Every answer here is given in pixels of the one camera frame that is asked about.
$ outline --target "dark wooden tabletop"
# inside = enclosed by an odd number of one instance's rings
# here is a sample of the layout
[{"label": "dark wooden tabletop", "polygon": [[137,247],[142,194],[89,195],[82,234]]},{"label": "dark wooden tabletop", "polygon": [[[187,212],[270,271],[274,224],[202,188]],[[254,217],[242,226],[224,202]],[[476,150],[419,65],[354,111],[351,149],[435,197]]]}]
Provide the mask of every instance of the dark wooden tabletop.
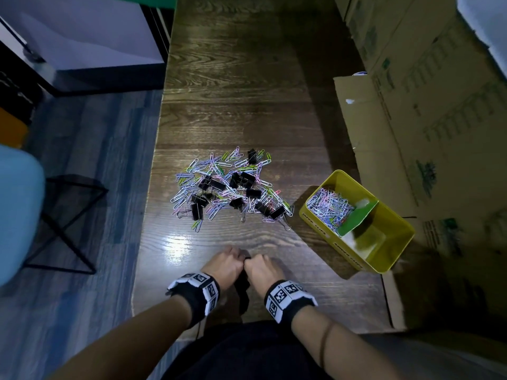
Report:
[{"label": "dark wooden tabletop", "polygon": [[[133,296],[135,313],[226,244],[279,259],[320,309],[356,332],[392,328],[380,275],[357,272],[296,213],[292,230],[238,211],[172,216],[174,174],[236,146],[270,152],[261,178],[297,209],[335,169],[359,179],[333,77],[362,63],[333,0],[178,0]],[[268,318],[250,294],[245,321]]]}]

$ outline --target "black cloth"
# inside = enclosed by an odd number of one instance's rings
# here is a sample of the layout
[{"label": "black cloth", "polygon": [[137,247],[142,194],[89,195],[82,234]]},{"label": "black cloth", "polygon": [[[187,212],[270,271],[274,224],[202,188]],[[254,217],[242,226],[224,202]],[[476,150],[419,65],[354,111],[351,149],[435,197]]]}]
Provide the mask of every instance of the black cloth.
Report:
[{"label": "black cloth", "polygon": [[326,379],[294,335],[275,321],[206,330],[176,357],[162,380]]}]

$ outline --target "forearm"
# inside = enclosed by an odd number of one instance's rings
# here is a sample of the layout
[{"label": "forearm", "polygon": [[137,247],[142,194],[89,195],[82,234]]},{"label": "forearm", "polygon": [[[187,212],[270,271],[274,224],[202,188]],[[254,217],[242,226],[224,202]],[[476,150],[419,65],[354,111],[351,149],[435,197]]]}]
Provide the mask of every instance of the forearm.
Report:
[{"label": "forearm", "polygon": [[386,357],[313,306],[306,306],[295,315],[292,331],[315,362],[335,380],[400,379]]},{"label": "forearm", "polygon": [[144,380],[190,319],[187,301],[171,297],[86,347],[49,380]]}]

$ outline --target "blue floor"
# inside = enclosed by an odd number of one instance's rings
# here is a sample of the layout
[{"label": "blue floor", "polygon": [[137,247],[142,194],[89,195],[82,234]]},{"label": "blue floor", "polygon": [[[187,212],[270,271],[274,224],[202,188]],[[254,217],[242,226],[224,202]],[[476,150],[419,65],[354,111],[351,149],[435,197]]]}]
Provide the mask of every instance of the blue floor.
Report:
[{"label": "blue floor", "polygon": [[[131,316],[161,97],[162,91],[149,91],[58,98],[38,108],[25,148],[46,176],[95,181],[110,191],[68,229],[97,274],[26,268],[0,288],[1,379],[42,379]],[[64,223],[88,198],[88,190],[73,188],[48,210]],[[35,245],[49,236],[40,226]],[[83,268],[60,240],[35,262]]]}]

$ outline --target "pile of paper clips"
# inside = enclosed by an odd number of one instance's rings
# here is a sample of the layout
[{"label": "pile of paper clips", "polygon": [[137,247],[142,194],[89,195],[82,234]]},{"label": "pile of paper clips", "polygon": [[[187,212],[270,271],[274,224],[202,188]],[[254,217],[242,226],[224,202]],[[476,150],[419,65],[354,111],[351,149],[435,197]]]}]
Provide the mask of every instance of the pile of paper clips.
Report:
[{"label": "pile of paper clips", "polygon": [[307,201],[306,206],[334,233],[337,233],[336,230],[354,210],[354,207],[340,193],[336,194],[325,188],[319,189]]},{"label": "pile of paper clips", "polygon": [[251,149],[245,157],[238,146],[232,153],[214,156],[212,152],[209,159],[194,159],[184,172],[176,173],[180,191],[171,199],[173,215],[192,217],[192,229],[199,232],[204,214],[213,220],[221,209],[229,208],[239,210],[241,222],[247,213],[260,213],[263,222],[279,222],[290,230],[285,215],[292,217],[294,206],[260,178],[263,166],[271,162],[269,153],[264,160],[264,153]]}]

